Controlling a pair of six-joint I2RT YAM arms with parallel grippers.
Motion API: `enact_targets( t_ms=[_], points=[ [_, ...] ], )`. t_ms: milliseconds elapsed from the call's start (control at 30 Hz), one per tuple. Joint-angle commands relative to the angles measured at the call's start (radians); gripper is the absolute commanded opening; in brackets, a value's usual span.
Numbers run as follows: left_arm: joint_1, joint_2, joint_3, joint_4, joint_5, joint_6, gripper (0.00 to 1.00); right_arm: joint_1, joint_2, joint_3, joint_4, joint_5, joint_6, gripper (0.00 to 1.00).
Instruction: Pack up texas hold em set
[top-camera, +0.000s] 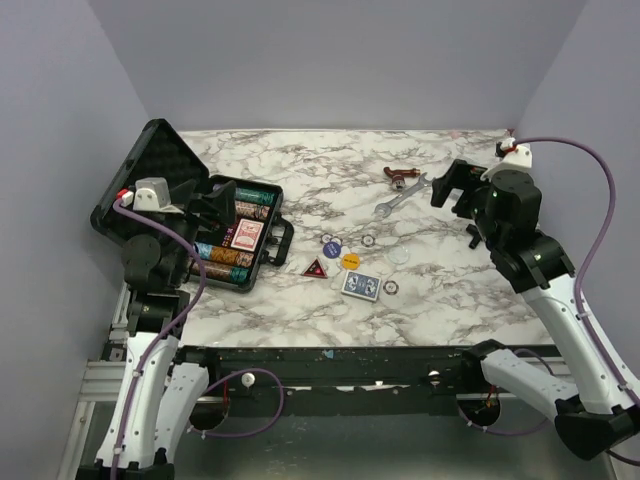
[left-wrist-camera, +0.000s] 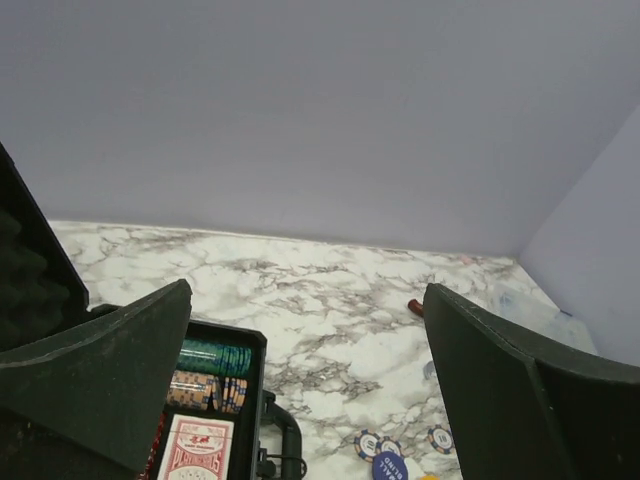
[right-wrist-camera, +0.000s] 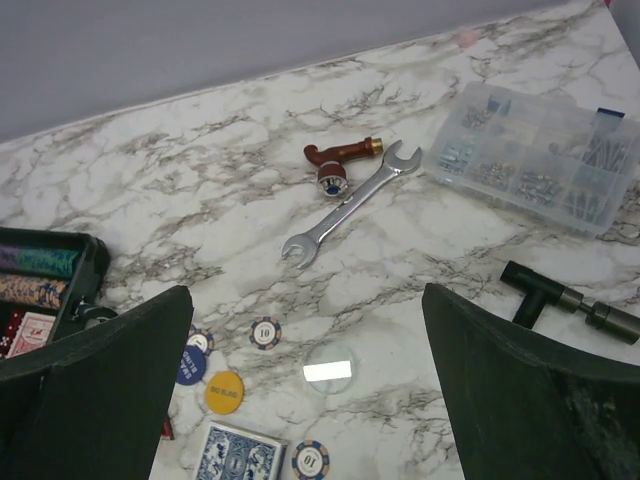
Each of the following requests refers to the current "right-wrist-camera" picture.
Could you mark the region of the blue small blind button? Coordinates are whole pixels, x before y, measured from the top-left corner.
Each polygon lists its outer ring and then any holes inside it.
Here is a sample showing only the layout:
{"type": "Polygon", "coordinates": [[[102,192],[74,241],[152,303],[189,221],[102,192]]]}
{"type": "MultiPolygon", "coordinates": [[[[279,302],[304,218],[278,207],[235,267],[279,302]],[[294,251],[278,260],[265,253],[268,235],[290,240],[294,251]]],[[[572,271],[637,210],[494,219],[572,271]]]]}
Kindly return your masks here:
{"type": "Polygon", "coordinates": [[[176,377],[176,383],[191,386],[198,383],[206,372],[206,358],[204,353],[195,345],[186,345],[176,377]]]}

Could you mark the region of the blue playing card deck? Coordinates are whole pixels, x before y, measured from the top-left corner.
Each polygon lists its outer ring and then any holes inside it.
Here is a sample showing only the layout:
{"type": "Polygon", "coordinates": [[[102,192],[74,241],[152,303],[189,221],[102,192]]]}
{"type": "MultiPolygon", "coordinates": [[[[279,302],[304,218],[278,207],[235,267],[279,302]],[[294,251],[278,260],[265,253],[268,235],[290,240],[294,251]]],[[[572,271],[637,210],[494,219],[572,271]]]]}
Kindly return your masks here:
{"type": "Polygon", "coordinates": [[[193,479],[279,479],[287,447],[276,437],[210,422],[193,479]]]}

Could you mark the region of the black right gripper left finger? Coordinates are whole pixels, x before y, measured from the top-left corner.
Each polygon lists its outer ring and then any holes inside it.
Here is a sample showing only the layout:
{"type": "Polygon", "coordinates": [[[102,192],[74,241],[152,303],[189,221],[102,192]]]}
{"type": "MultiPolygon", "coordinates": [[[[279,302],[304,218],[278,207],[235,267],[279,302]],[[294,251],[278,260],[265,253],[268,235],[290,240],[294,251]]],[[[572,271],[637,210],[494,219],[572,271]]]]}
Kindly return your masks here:
{"type": "Polygon", "coordinates": [[[174,286],[2,361],[2,478],[148,478],[193,311],[174,286]]]}

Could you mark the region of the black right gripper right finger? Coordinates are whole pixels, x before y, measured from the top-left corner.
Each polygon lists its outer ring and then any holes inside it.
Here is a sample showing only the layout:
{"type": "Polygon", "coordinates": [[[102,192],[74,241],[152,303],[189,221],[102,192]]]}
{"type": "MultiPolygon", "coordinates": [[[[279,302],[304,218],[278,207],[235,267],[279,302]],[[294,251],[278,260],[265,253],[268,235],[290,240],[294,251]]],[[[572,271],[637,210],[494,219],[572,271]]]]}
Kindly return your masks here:
{"type": "Polygon", "coordinates": [[[636,479],[639,368],[429,283],[422,311],[467,479],[636,479]]]}

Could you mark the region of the yellow big blind button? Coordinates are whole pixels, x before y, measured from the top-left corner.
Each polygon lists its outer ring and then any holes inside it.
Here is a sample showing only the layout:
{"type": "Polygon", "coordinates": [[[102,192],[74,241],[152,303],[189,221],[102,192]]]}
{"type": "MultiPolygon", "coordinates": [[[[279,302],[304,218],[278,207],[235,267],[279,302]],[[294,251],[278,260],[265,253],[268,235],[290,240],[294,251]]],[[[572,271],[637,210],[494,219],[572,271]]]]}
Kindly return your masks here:
{"type": "Polygon", "coordinates": [[[216,373],[206,386],[206,404],[213,413],[218,415],[228,415],[236,411],[243,398],[243,381],[233,371],[216,373]]]}

